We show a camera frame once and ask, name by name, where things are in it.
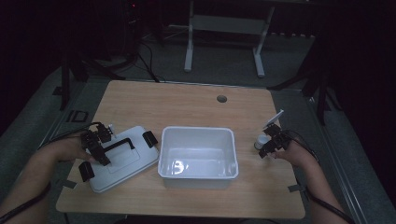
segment black tape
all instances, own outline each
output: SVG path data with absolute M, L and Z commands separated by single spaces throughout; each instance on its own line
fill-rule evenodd
M 146 143 L 148 144 L 148 147 L 153 147 L 155 144 L 158 143 L 157 139 L 155 138 L 154 134 L 151 131 L 147 131 L 142 135 Z
M 304 189 L 300 185 L 292 185 L 288 186 L 289 192 L 292 193 L 294 191 L 304 191 Z
M 85 182 L 91 178 L 95 177 L 95 173 L 88 161 L 84 161 L 79 167 L 79 173 L 81 174 L 82 181 Z
M 70 181 L 68 179 L 58 179 L 56 181 L 56 186 L 67 187 L 70 189 L 74 189 L 76 185 L 77 185 L 76 182 Z

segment small white bottle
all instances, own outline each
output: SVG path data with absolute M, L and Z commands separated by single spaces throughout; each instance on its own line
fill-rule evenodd
M 264 146 L 264 144 L 267 143 L 268 141 L 269 141 L 269 139 L 268 139 L 268 137 L 265 134 L 260 134 L 257 137 L 256 142 L 254 143 L 254 147 L 257 150 L 260 150 L 260 149 L 262 149 L 262 146 Z

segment white plastic box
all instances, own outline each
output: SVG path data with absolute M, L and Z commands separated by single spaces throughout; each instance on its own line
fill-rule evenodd
M 169 126 L 162 140 L 158 173 L 168 188 L 226 189 L 238 176 L 230 129 Z
M 109 150 L 106 155 L 111 163 L 103 166 L 99 162 L 91 163 L 95 177 L 90 179 L 93 192 L 103 193 L 116 187 L 123 181 L 137 175 L 151 165 L 157 163 L 159 152 L 155 146 L 149 147 L 142 134 L 146 130 L 141 126 L 135 126 L 129 130 L 112 136 L 110 142 L 103 143 L 108 147 L 122 139 L 129 138 L 134 144 L 134 149 L 128 144 L 123 144 Z

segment white table leg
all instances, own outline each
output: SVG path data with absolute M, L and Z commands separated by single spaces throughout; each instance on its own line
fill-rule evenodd
M 194 45 L 192 43 L 192 33 L 193 33 L 192 17 L 193 16 L 194 16 L 193 1 L 190 1 L 189 42 L 187 44 L 186 60 L 184 62 L 184 71 L 185 72 L 190 72 L 191 67 L 192 67 L 192 54 L 193 54 L 193 49 L 194 49 Z
M 256 48 L 253 48 L 253 57 L 254 57 L 254 62 L 256 64 L 256 70 L 257 70 L 257 76 L 258 77 L 264 77 L 264 69 L 262 66 L 262 56 L 260 53 L 262 52 L 262 46 L 264 44 L 265 37 L 267 36 L 268 33 L 268 28 L 270 27 L 271 19 L 274 14 L 274 7 L 271 7 L 269 12 L 268 12 L 268 17 L 267 20 L 265 21 L 264 26 L 262 27 L 262 34 L 260 36 L 260 42 L 257 45 Z

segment black cable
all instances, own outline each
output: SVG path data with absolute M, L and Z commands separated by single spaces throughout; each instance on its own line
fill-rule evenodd
M 331 204 L 326 203 L 326 202 L 322 201 L 321 199 L 315 197 L 311 193 L 311 191 L 309 191 L 308 187 L 305 187 L 305 192 L 308 194 L 308 198 L 311 199 L 312 201 L 314 201 L 315 203 L 318 203 L 322 207 L 324 207 L 324 208 L 328 209 L 329 211 L 333 212 L 334 214 L 336 214 L 337 216 L 339 216 L 340 218 L 345 220 L 347 223 L 355 224 L 355 221 L 352 218 L 350 218 L 349 216 L 347 216 L 347 214 L 343 213 L 342 211 L 340 211 L 336 207 L 332 206 Z
M 153 54 L 152 54 L 151 47 L 149 47 L 149 45 L 145 44 L 143 41 L 140 41 L 140 44 L 145 46 L 149 51 L 149 70 L 152 71 L 152 55 Z
M 312 148 L 306 143 L 306 141 L 303 139 L 303 137 L 302 137 L 299 133 L 297 133 L 297 132 L 295 132 L 295 131 L 292 131 L 292 130 L 281 131 L 281 133 L 284 134 L 285 136 L 287 136 L 291 141 L 294 141 L 295 143 L 297 143 L 298 145 L 300 145 L 300 147 L 303 147 L 305 150 L 307 150 L 307 151 L 309 152 L 309 154 L 311 154 L 311 155 L 315 158 L 315 160 L 317 160 L 317 162 L 318 162 L 319 165 L 320 165 L 320 160 L 319 160 L 317 154 L 315 153 L 314 149 L 312 149 Z M 301 139 L 301 140 L 296 139 L 295 137 L 291 136 L 289 133 L 293 133 L 293 134 L 297 135 L 297 137 L 298 137 L 299 139 Z
M 158 80 L 158 78 L 152 73 L 152 71 L 149 69 L 149 66 L 147 65 L 147 63 L 145 62 L 145 60 L 143 59 L 143 57 L 142 57 L 142 55 L 140 55 L 139 53 L 138 53 L 138 56 L 139 56 L 139 58 L 140 58 L 140 60 L 142 60 L 142 62 L 143 62 L 143 64 L 146 66 L 146 68 L 147 68 L 147 72 L 148 72 L 148 74 L 151 76 L 151 78 L 155 81 L 155 82 L 160 82 L 160 80 Z
M 32 205 L 43 200 L 49 191 L 50 191 L 50 183 L 48 183 L 48 185 L 44 188 L 44 190 L 39 195 L 37 195 L 33 199 L 27 201 L 26 203 L 23 203 L 20 206 L 12 209 L 11 211 L 7 212 L 2 217 L 0 217 L 0 224 L 6 223 L 7 221 L 9 221 L 13 217 L 15 217 L 17 214 L 23 212 L 24 210 L 28 209 Z
M 89 127 L 91 127 L 92 125 L 99 125 L 99 124 L 102 124 L 102 123 L 101 123 L 101 122 L 92 122 L 92 123 L 86 124 L 86 125 L 84 125 L 84 126 L 82 126 L 82 127 L 79 127 L 79 128 L 77 128 L 77 129 L 75 129 L 75 130 L 72 130 L 72 131 L 69 131 L 69 132 L 65 132 L 65 133 L 61 133 L 61 134 L 59 134 L 59 135 L 57 135 L 57 136 L 51 138 L 46 144 L 49 144 L 49 143 L 58 141 L 58 140 L 60 140 L 60 139 L 63 139 L 63 138 L 65 138 L 67 135 L 70 135 L 70 134 L 72 134 L 72 133 L 79 133 L 79 132 L 82 132 L 82 131 L 86 131 L 86 130 L 87 130 Z
M 127 66 L 132 66 L 134 65 L 137 57 L 133 57 L 131 55 L 125 56 L 125 61 L 117 64 L 112 64 L 109 66 L 105 66 L 105 68 L 111 70 L 111 71 L 117 71 L 121 68 L 127 67 Z

